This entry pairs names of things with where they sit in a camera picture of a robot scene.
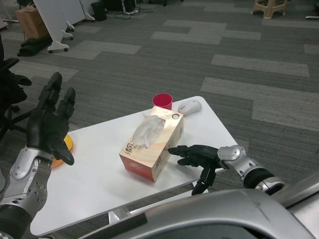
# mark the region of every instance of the white tissue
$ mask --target white tissue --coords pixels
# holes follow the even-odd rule
[[[143,148],[148,148],[162,132],[165,120],[158,116],[144,116],[145,121],[135,130],[132,142]]]

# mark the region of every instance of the plastic cup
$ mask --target plastic cup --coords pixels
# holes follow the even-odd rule
[[[167,93],[158,94],[153,97],[153,104],[155,106],[171,111],[171,106],[173,104],[173,96]]]

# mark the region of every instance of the beige stool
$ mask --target beige stool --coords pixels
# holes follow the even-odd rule
[[[264,19],[271,19],[276,11],[283,11],[283,15],[285,15],[286,7],[287,0],[255,0],[251,14],[254,14],[257,10],[261,10],[264,12]]]

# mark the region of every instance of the white mouse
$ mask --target white mouse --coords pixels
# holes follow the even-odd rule
[[[178,112],[182,113],[184,116],[188,116],[192,113],[201,110],[201,103],[198,100],[186,101],[178,107]]]

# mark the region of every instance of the floor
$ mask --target floor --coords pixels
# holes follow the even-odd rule
[[[182,100],[203,96],[238,144],[251,157],[289,182],[318,168],[319,21],[313,0],[288,2],[286,16],[263,20],[250,14],[253,0],[168,0],[143,4],[147,11],[129,20],[113,18],[76,27],[68,52],[20,57],[12,71],[28,76],[34,108],[50,75],[64,77],[62,91],[77,92],[72,130],[151,107],[160,92]],[[0,32],[5,56],[14,57],[23,41],[18,24]],[[5,176],[25,145],[19,132],[0,142]],[[153,198],[138,208],[191,189],[191,185]],[[241,187],[234,175],[220,174],[210,189]],[[107,214],[54,233],[77,238],[108,223]],[[26,233],[24,238],[33,238]]]

